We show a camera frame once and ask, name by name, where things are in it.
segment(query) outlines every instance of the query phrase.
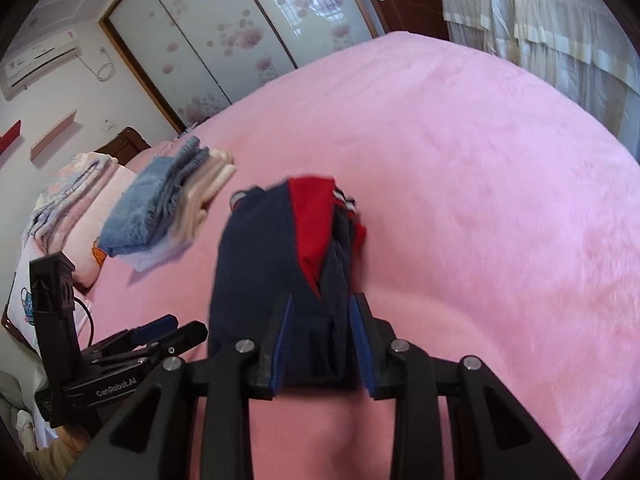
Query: red fabric panel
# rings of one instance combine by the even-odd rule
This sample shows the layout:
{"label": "red fabric panel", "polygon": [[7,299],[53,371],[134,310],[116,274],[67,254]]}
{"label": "red fabric panel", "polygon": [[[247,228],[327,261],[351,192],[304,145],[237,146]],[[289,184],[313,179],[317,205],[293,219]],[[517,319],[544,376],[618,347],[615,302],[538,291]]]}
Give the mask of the red fabric panel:
{"label": "red fabric panel", "polygon": [[318,283],[334,220],[334,187],[332,178],[304,176],[289,179],[298,264],[318,298]]}

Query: stack of folded clothes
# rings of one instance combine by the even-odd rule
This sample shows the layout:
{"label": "stack of folded clothes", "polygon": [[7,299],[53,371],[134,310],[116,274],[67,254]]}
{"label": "stack of folded clothes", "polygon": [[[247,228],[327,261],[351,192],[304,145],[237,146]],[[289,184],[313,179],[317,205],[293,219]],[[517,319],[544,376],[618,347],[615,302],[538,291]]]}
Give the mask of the stack of folded clothes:
{"label": "stack of folded clothes", "polygon": [[174,157],[156,156],[104,223],[98,247],[138,271],[190,246],[207,207],[236,172],[231,154],[189,138]]}

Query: black cable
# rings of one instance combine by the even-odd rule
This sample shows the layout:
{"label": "black cable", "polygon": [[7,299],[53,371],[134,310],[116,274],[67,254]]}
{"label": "black cable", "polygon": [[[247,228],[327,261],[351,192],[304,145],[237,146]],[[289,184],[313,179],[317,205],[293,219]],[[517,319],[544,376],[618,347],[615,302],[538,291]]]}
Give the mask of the black cable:
{"label": "black cable", "polygon": [[76,301],[77,303],[80,303],[80,306],[82,308],[84,308],[84,311],[86,312],[86,316],[89,318],[89,325],[91,326],[91,333],[89,334],[89,344],[87,346],[91,346],[91,344],[94,342],[94,318],[91,317],[91,313],[89,312],[89,309],[86,307],[86,305],[81,300],[78,300],[78,298],[76,298],[74,296],[74,301]]}

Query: blue gripper pad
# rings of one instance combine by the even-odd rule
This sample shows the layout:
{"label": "blue gripper pad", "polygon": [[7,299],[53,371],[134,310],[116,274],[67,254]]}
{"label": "blue gripper pad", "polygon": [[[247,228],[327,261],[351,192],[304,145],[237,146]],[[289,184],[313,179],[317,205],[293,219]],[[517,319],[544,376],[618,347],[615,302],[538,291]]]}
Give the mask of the blue gripper pad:
{"label": "blue gripper pad", "polygon": [[360,369],[360,377],[364,383],[364,387],[369,391],[369,395],[373,397],[378,384],[373,373],[373,350],[367,331],[364,327],[362,314],[360,313],[360,305],[355,296],[351,297],[349,304],[349,320],[351,323],[351,333],[353,334],[353,343],[356,348],[356,359],[358,368]]}
{"label": "blue gripper pad", "polygon": [[173,332],[178,328],[178,319],[171,314],[156,319],[151,323],[139,326],[131,334],[131,342],[134,346],[143,346],[157,341],[162,336]]}
{"label": "blue gripper pad", "polygon": [[287,367],[289,340],[291,336],[291,329],[293,327],[293,312],[293,296],[289,296],[282,314],[280,331],[276,337],[276,343],[273,348],[273,360],[271,361],[271,379],[269,381],[269,389],[274,396],[282,387],[284,371]]}

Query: folded blanket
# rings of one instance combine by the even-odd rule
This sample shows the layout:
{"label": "folded blanket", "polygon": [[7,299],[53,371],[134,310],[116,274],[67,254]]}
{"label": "folded blanket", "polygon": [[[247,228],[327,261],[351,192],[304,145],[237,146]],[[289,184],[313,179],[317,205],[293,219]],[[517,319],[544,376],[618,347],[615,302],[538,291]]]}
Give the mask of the folded blanket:
{"label": "folded blanket", "polygon": [[56,231],[56,239],[64,239],[117,167],[118,161],[110,155],[76,155],[38,195],[22,233],[21,246],[33,243],[37,246],[36,252],[42,256],[48,254],[52,233]]}
{"label": "folded blanket", "polygon": [[104,223],[98,248],[109,256],[147,250],[166,234],[183,183],[209,157],[191,137],[175,157],[157,156],[122,195]]}
{"label": "folded blanket", "polygon": [[211,158],[185,183],[174,223],[164,238],[146,251],[121,254],[117,258],[143,272],[187,249],[207,217],[209,203],[236,172],[231,161],[233,157],[227,152],[212,152]]}

